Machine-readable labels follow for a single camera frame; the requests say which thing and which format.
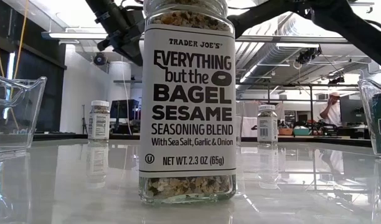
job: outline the chef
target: chef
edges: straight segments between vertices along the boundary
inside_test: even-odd
[[[320,115],[326,124],[334,124],[337,127],[342,127],[339,100],[340,94],[334,92],[330,94],[327,104],[322,105]]]

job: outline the ceiling light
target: ceiling light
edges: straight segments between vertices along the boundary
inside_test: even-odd
[[[251,74],[252,74],[251,72],[247,72],[245,75],[245,78],[249,77]]]
[[[319,44],[277,43],[276,46],[277,47],[318,48]]]
[[[269,67],[290,67],[287,64],[258,64],[258,66],[269,66]]]
[[[265,79],[271,79],[272,77],[250,77],[250,78],[265,78]]]
[[[51,33],[51,32],[42,32],[41,36],[45,39],[52,40],[104,40],[108,34],[104,33],[69,33],[69,32],[61,32],[61,33]]]
[[[253,72],[257,68],[257,65],[254,65],[252,69],[250,69],[251,72]]]

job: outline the kosher symbol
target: kosher symbol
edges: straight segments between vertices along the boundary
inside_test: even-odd
[[[145,162],[147,164],[152,164],[154,162],[154,155],[148,154],[145,156]]]

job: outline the jar lid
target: jar lid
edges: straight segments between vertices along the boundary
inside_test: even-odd
[[[259,111],[264,111],[264,110],[275,110],[276,107],[274,105],[260,105],[258,106]]]
[[[106,106],[109,107],[109,102],[101,101],[101,100],[94,100],[91,102],[91,106]]]

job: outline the small spice jar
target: small spice jar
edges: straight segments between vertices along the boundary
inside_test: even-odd
[[[278,115],[274,105],[260,105],[258,107],[258,134],[257,140],[261,146],[270,146],[278,143]]]
[[[109,140],[110,112],[109,102],[95,100],[91,102],[88,123],[88,140],[104,142]]]
[[[139,194],[235,195],[235,37],[225,0],[145,0]]]

